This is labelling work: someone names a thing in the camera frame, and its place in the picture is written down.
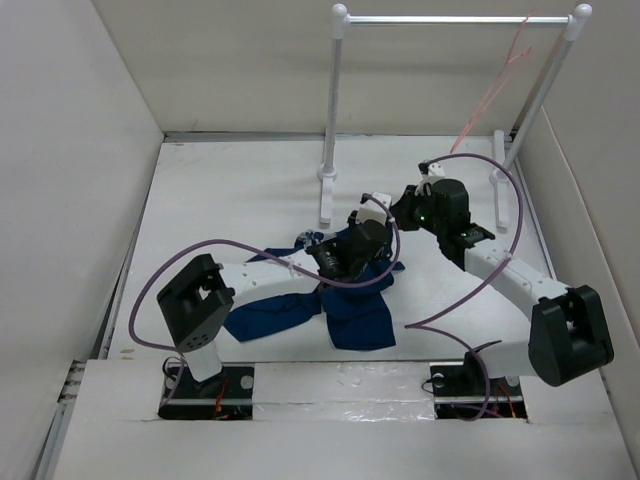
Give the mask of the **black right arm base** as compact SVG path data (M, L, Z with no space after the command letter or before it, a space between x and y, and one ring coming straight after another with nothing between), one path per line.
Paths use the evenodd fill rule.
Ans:
M437 420L522 419L528 414L519 381L514 384L505 377L489 380L485 377L473 354L466 352L459 360L431 362L429 377L421 388L433 398Z

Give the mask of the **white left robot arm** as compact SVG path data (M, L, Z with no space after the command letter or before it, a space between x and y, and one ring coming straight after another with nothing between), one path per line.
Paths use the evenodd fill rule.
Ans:
M310 245L254 250L243 263L194 257L157 294L190 387L205 397L222 387L221 330L239 342L256 340L331 314L330 298L361 299L387 288L393 238L391 227L367 220Z

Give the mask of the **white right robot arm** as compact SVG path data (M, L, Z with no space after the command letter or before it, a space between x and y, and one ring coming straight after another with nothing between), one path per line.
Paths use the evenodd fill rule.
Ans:
M538 377L558 387L610 364L615 356L601 298L570 287L516 259L489 230L474 223L469 195L455 179L409 185L391 212L403 231L424 229L462 271L485 281L529 322L529 337L467 354L462 381L484 393L501 377Z

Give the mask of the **blue t shirt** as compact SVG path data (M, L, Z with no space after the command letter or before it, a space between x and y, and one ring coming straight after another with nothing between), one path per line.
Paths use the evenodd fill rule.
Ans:
M237 307L224 327L239 342L248 342L300 326L312 317L326 315L331 343L339 350L375 351L396 345L390 310L382 292L394 284L394 275L405 270L391 262L391 251L368 264L359 283L383 275L379 282L359 289L330 288L291 293Z

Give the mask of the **pink wire hanger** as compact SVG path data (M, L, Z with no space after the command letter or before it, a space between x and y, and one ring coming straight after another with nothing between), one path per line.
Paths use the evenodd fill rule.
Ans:
M492 103L501 93L501 91L507 86L507 84L511 81L511 79L515 76L516 72L519 68L521 68L529 58L532 47L527 46L520 51L516 51L516 47L518 44L519 37L524 32L526 25L531 18L531 14L527 15L525 19L521 22L516 34L513 37L509 50L507 51L505 60L501 66L501 69L494 77L492 82L489 84L487 90L482 96L481 100L477 104L476 108L472 112L469 117L467 123L462 128L458 137L452 144L449 153L455 153L461 144L464 142L465 138L472 132L475 125L479 122L479 120L484 116L486 111L490 108Z

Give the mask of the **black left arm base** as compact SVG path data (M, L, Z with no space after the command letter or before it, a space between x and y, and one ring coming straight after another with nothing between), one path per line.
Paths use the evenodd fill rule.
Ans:
M253 419L253 365L227 365L205 382L196 382L187 367L168 360L158 416L163 420L248 421Z

